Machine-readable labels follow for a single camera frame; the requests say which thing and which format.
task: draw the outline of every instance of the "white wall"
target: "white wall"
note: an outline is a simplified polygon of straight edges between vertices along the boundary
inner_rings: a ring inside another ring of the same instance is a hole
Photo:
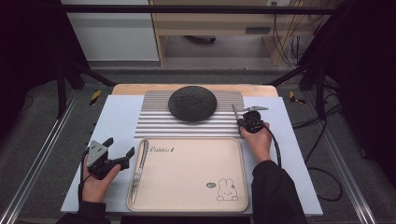
[[[63,4],[148,5],[147,0],[62,0]],[[88,61],[159,61],[151,16],[68,13]]]

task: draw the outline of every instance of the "knife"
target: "knife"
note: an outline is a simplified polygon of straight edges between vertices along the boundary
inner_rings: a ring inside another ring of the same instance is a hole
[[[136,199],[137,189],[139,188],[140,178],[142,177],[143,173],[143,165],[145,164],[146,155],[148,154],[149,149],[149,141],[145,139],[143,141],[143,154],[142,159],[140,160],[139,168],[137,172],[134,173],[134,179],[132,184],[132,204],[134,204],[134,199]]]

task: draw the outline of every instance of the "table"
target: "table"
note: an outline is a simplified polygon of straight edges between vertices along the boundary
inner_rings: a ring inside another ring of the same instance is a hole
[[[134,141],[133,135],[137,123],[137,117],[143,104],[144,94],[150,90],[177,90],[190,84],[120,84],[117,85],[112,95],[107,98],[106,105],[96,124],[92,139],[104,142],[110,135],[114,137],[114,144],[109,148],[109,158],[116,159],[124,156],[131,147],[137,148],[138,142]],[[323,214],[309,173],[304,165],[301,151],[291,128],[290,120],[283,104],[282,98],[277,97],[276,89],[272,86],[253,86],[253,85],[200,85],[212,91],[241,91],[244,97],[245,106],[252,106],[265,101],[265,105],[270,107],[270,112],[266,112],[266,121],[271,123],[271,129],[279,143],[282,164],[285,170],[294,180],[299,194],[304,212],[307,216],[320,216]],[[252,170],[256,164],[253,155],[248,150],[245,140],[240,140],[247,178],[247,190],[251,198],[250,184],[253,180]],[[271,156],[275,158],[275,150],[272,148]],[[134,167],[134,158],[131,158],[131,167]],[[141,215],[129,210],[126,204],[128,188],[132,179],[133,169],[124,170],[114,179],[113,184],[108,190],[105,203],[107,212],[118,215]],[[78,198],[77,185],[79,182],[79,168],[75,179],[64,200],[61,209],[63,212],[77,212]],[[210,213],[200,216],[228,216],[231,213]],[[249,203],[247,209],[237,215],[251,215],[252,205]]]

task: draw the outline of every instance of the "black oval object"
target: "black oval object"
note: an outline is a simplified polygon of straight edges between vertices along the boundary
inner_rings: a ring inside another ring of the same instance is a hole
[[[168,106],[177,119],[196,122],[212,116],[218,107],[218,101],[213,92],[206,88],[187,86],[171,95]]]

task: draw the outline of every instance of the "beige tray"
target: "beige tray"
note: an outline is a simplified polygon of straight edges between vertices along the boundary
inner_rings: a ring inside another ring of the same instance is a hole
[[[248,206],[239,142],[231,137],[145,138],[148,154],[132,203],[136,212],[239,212]],[[137,171],[143,151],[140,143]]]

